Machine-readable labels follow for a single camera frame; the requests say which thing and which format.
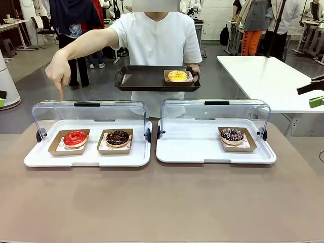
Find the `person's right hand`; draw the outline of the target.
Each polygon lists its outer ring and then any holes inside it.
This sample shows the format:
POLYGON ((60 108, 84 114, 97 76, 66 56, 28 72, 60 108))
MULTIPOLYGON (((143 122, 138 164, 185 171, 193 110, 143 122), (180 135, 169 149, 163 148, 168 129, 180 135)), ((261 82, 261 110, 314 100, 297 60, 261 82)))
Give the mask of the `person's right hand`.
POLYGON ((62 87, 68 85, 71 75, 68 64, 68 55, 64 49, 59 49, 46 68, 47 77, 53 82, 58 91, 60 100, 63 100, 62 87))

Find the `person's left hand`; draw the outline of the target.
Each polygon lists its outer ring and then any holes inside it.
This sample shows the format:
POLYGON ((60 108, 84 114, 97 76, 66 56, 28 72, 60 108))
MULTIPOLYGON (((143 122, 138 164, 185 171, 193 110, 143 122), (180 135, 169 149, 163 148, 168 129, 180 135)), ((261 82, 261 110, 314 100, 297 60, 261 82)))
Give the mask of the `person's left hand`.
POLYGON ((200 68, 198 64, 187 64, 187 70, 190 71, 194 82, 199 80, 200 68))

